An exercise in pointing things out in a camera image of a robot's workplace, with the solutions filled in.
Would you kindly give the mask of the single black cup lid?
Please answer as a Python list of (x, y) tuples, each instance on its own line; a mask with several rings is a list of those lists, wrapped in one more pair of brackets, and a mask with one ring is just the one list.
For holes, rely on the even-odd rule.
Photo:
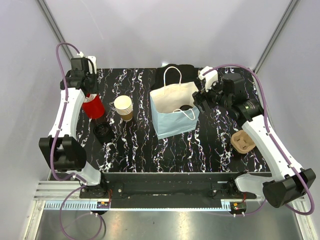
[(193, 107), (190, 105), (182, 105), (179, 109), (182, 111), (188, 111), (190, 109), (192, 109)]

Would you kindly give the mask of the blue white paper bag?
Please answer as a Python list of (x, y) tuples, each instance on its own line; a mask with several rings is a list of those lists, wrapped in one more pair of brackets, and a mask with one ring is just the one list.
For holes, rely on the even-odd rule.
[[(195, 130), (200, 114), (192, 97), (198, 91), (195, 83), (179, 79), (179, 83), (166, 85), (166, 72), (164, 86), (150, 92), (152, 124), (159, 140)], [(193, 108), (182, 111), (183, 105)]]

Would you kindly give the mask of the stack of paper cups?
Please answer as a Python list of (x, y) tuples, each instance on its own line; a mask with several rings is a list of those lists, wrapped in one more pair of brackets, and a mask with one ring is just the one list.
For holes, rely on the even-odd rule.
[(120, 95), (114, 100), (116, 112), (123, 121), (129, 122), (133, 118), (133, 102), (127, 95)]

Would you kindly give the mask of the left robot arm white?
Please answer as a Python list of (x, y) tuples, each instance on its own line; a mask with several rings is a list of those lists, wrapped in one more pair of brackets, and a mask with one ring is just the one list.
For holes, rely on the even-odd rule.
[(57, 181), (78, 179), (90, 187), (97, 198), (108, 193), (102, 174), (87, 161), (87, 153), (77, 141), (77, 124), (83, 104), (98, 98), (97, 59), (83, 56), (71, 59), (71, 69), (63, 73), (60, 82), (60, 103), (47, 137), (38, 142), (53, 177)]

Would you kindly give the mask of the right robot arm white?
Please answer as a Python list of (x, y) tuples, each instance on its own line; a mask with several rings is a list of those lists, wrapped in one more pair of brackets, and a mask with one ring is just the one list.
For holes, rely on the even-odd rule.
[(194, 104), (202, 112), (204, 103), (224, 107), (241, 126), (242, 133), (253, 141), (271, 172), (271, 177), (239, 174), (227, 185), (228, 195), (235, 199), (244, 192), (263, 196), (275, 208), (309, 196), (315, 172), (303, 168), (285, 148), (271, 127), (265, 103), (247, 97), (244, 78), (239, 73), (219, 78), (216, 70), (209, 69), (198, 79), (204, 81), (204, 86), (193, 93)]

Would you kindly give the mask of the red cup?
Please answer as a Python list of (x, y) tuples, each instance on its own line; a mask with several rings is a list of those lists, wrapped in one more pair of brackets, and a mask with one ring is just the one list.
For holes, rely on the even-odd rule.
[(87, 103), (83, 102), (82, 109), (90, 119), (98, 119), (105, 113), (105, 107), (100, 99), (99, 94), (96, 94), (96, 97), (93, 101)]

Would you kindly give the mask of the black folded cloth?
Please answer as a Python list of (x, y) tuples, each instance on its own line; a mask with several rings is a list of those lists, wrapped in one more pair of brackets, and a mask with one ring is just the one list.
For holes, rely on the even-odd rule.
[(168, 64), (163, 67), (159, 67), (155, 71), (154, 84), (150, 89), (156, 90), (164, 86), (164, 73), (165, 84), (178, 84), (181, 79), (181, 83), (194, 82), (198, 77), (198, 68), (195, 68), (191, 64)]

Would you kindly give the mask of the stack of black lids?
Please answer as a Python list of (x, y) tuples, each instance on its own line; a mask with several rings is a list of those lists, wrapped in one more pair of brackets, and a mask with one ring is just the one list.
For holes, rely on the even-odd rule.
[(107, 122), (97, 124), (93, 129), (93, 133), (101, 144), (110, 143), (115, 138), (115, 134)]

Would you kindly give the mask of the brown cup carrier on table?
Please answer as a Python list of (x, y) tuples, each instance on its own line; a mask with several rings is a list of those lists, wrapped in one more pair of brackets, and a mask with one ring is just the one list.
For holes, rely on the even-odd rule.
[(230, 142), (234, 149), (240, 154), (247, 154), (256, 147), (254, 141), (244, 130), (235, 132), (231, 136)]

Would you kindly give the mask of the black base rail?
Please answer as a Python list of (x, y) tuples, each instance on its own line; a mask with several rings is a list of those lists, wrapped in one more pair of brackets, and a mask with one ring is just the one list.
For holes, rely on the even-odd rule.
[(252, 189), (240, 192), (235, 179), (239, 173), (104, 173), (103, 186), (84, 189), (82, 199), (111, 197), (112, 209), (206, 210), (222, 207), (221, 201), (261, 201)]

